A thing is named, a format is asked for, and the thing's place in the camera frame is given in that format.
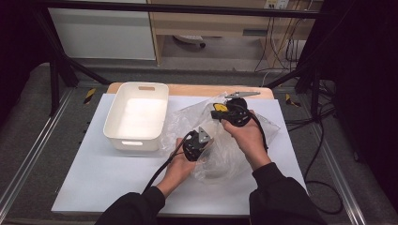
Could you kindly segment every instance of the plastic wrap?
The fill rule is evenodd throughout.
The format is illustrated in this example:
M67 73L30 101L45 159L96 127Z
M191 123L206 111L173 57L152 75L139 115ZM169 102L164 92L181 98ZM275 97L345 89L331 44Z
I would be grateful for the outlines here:
M166 123L161 135L161 150L170 152L176 145L176 138L184 137L193 129L203 128L214 139L198 158L191 175L206 184L217 184L239 175L250 167L236 141L226 132L218 120L211 118L214 110L213 103L224 103L226 93L209 98L198 104L170 113L166 116ZM256 114L267 138L267 145L280 129L279 126L268 121L267 118Z

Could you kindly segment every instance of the white tabletop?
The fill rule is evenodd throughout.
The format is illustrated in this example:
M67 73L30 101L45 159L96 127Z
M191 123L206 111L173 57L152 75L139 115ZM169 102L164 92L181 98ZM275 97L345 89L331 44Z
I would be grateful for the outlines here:
M126 157L103 135L103 126L115 94L104 94L82 145L54 202L52 211L62 214L101 213L128 192L141 193L165 157ZM175 112L208 97L169 97L168 112ZM281 129L268 154L285 176L305 187L278 100L247 98L250 109ZM156 185L163 177L160 174ZM167 199L161 215L248 216L249 194L256 189L250 169L217 185L189 178Z

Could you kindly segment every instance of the black sleeve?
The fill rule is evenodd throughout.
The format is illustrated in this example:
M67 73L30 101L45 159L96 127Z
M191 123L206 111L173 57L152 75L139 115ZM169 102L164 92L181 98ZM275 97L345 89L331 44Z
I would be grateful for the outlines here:
M165 198L157 187L144 194L128 193L103 212L96 225L157 224L156 216L164 207Z
M258 188L249 198L252 225L326 224L301 184L283 176L275 163L255 170L253 177Z

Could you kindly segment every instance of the right hand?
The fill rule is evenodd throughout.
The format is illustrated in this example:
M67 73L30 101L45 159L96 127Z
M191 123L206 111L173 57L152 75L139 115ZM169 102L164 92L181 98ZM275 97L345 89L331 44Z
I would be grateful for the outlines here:
M263 145L260 127L252 119L243 127L235 127L228 121L222 120L222 126L237 141L237 145L245 154L253 170L271 162Z

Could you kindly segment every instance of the yellow label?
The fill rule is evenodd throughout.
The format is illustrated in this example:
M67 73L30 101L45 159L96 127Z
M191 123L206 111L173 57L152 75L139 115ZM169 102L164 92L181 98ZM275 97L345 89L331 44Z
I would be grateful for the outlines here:
M221 103L214 103L213 107L216 111L221 111L221 112L228 112L228 108L224 104Z

